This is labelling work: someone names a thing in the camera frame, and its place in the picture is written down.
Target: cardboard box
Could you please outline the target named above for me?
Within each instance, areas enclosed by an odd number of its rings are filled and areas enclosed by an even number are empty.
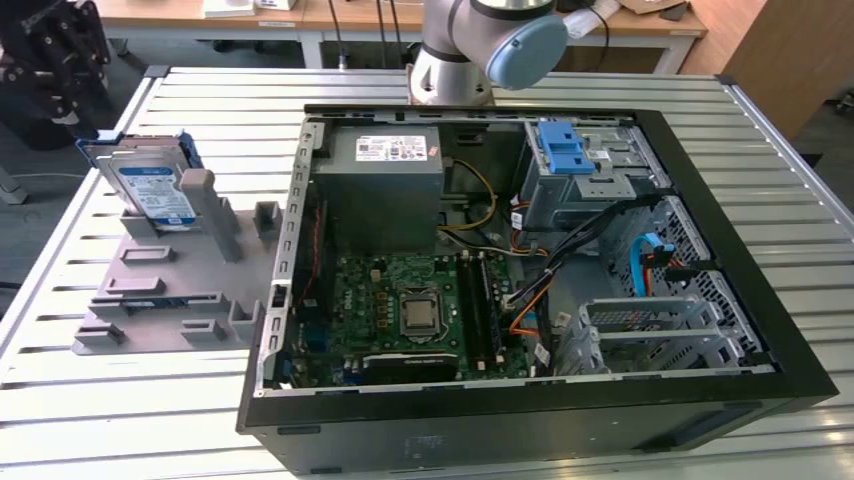
[[[619,0],[619,3],[638,15],[665,10],[686,0]]]
[[[258,8],[271,8],[274,10],[291,10],[296,5],[296,0],[255,0]]]

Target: sticker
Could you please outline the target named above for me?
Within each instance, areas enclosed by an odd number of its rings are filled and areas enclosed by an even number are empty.
[[[366,136],[356,140],[356,162],[412,161],[427,161],[427,137]]]
[[[551,360],[551,354],[548,353],[548,350],[546,350],[546,347],[543,347],[542,343],[536,344],[536,348],[534,349],[534,356],[536,357],[536,359],[540,361],[543,365],[548,366],[548,361]]]
[[[190,201],[175,188],[178,177],[168,167],[125,167],[119,169],[128,194],[145,216],[157,224],[183,227],[196,221]]]
[[[519,212],[512,212],[510,214],[510,224],[515,230],[522,230],[522,222],[524,221],[524,216]]]
[[[607,150],[587,150],[588,160],[607,160],[611,161],[611,155]]]
[[[294,28],[296,24],[294,22],[258,22],[259,27],[275,27],[275,28]]]
[[[155,302],[152,301],[128,301],[128,302],[121,302],[121,306],[123,307],[153,307],[155,306]]]

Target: wooden desk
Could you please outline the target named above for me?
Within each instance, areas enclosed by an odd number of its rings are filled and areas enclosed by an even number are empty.
[[[203,18],[202,0],[96,0],[108,38],[299,40],[306,0],[294,10],[256,9],[252,17]]]
[[[304,3],[304,14],[302,20],[302,28],[310,30],[332,30],[332,16],[326,0],[302,0]],[[398,1],[398,20],[400,23],[400,31],[420,32],[422,31],[422,6],[406,5],[403,1]],[[387,0],[383,0],[383,19],[386,29],[394,31],[394,23],[391,17],[391,6]],[[335,0],[335,12],[342,31],[375,31],[379,28],[379,19],[376,16],[376,3],[374,0],[351,0],[344,2]],[[611,35],[639,35],[639,36],[689,36],[702,37],[706,34],[706,27],[689,12],[679,22],[665,20],[653,13],[650,15],[635,15],[631,11],[622,8],[607,19]],[[594,33],[605,34],[605,28],[599,27]]]
[[[296,40],[307,68],[323,68],[320,44],[335,40],[335,25],[326,0],[299,0],[291,11],[258,9],[254,17],[203,18],[202,0],[96,0],[108,38],[192,38],[219,40]],[[380,41],[374,0],[334,0],[344,41]],[[394,39],[391,6],[383,0],[384,30]],[[422,7],[398,3],[402,40],[420,41]],[[613,47],[661,48],[655,73],[677,73],[694,40],[706,27],[694,14],[670,22],[657,14],[638,16],[622,9],[609,19]],[[597,29],[568,45],[601,47],[605,30]]]
[[[335,24],[326,0],[302,0],[304,14],[300,34],[306,64],[320,63],[320,43],[335,40]],[[398,20],[402,40],[420,41],[422,6],[398,2]],[[394,39],[394,21],[391,5],[383,0],[383,20],[387,39]],[[379,18],[374,0],[335,0],[335,12],[344,41],[380,41]],[[609,18],[613,47],[638,47],[663,49],[655,66],[655,73],[671,74],[679,71],[694,40],[706,34],[706,27],[693,13],[687,13],[679,22],[659,18],[658,13],[635,15],[625,8]],[[601,47],[605,45],[605,28],[598,28],[586,37],[572,40],[568,45]]]

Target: black cable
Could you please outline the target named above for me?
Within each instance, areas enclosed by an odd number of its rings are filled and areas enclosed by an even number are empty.
[[[634,200],[622,200],[611,204],[605,210],[590,217],[578,227],[575,227],[566,238],[558,243],[558,246],[548,256],[548,262],[546,263],[546,269],[540,276],[534,279],[527,286],[524,286],[512,296],[507,299],[507,303],[512,303],[520,298],[526,297],[531,292],[539,290],[546,282],[554,277],[555,272],[563,266],[563,259],[578,248],[590,243],[611,224],[611,220],[618,215],[631,210],[633,208],[649,207],[655,205],[662,200],[662,194],[654,193],[642,195]]]
[[[347,52],[344,51],[344,42],[342,42],[342,28],[338,25],[338,15],[335,13],[335,4],[330,2],[330,13],[332,14],[332,23],[335,23],[335,37],[338,38],[338,68],[347,67]]]
[[[605,26],[605,48],[602,49],[602,54],[599,55],[599,64],[597,65],[597,68],[594,68],[592,70],[590,69],[584,70],[586,72],[590,72],[590,71],[598,72],[599,69],[602,68],[602,65],[605,64],[605,57],[607,57],[609,49],[611,48],[611,27],[609,27],[609,22],[605,20],[605,17],[599,15],[599,12],[597,12],[597,9],[592,8],[594,3],[591,3],[590,1],[587,1],[586,3],[587,3],[586,4],[587,9],[592,12],[592,14],[597,17],[599,17],[599,21]]]
[[[400,41],[400,24],[398,23],[398,7],[395,5],[395,0],[388,0],[391,4],[391,18],[395,21],[395,35],[398,36],[398,55],[400,60],[400,68],[406,68],[406,64],[411,63],[408,59],[408,50],[403,47],[403,42]]]
[[[383,68],[388,68],[388,61],[386,59],[386,23],[383,22],[383,6],[380,0],[376,0],[376,15],[379,17],[379,38],[383,43]]]
[[[539,365],[536,368],[536,376],[547,377],[554,374],[554,353],[555,353],[555,338],[551,328],[551,319],[548,318],[548,292],[543,294],[534,307],[536,313],[536,331],[539,333],[539,343],[548,352],[548,365]]]
[[[491,247],[492,246],[492,245],[475,245],[474,243],[471,243],[468,240],[463,239],[463,237],[460,237],[458,234],[455,234],[450,230],[442,230],[442,233],[446,234],[448,237],[451,237],[454,240],[456,240],[459,243],[466,245],[472,250],[478,250],[478,249],[480,249],[483,247]]]
[[[468,208],[463,210],[463,215],[466,216],[466,223],[475,223],[475,219],[471,217],[471,212],[470,212]],[[480,227],[472,228],[471,231],[478,234],[478,236],[480,237],[480,240],[483,240],[483,243],[487,246],[490,246],[490,247],[495,247],[496,246],[492,243],[492,240],[490,240],[490,237],[487,236],[487,234],[480,229]]]

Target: white box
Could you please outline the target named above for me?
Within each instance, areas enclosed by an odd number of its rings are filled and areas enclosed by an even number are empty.
[[[271,8],[274,10],[291,10],[296,5],[296,0],[255,0],[259,8]]]
[[[255,15],[252,0],[204,0],[202,16],[204,18],[250,17]]]

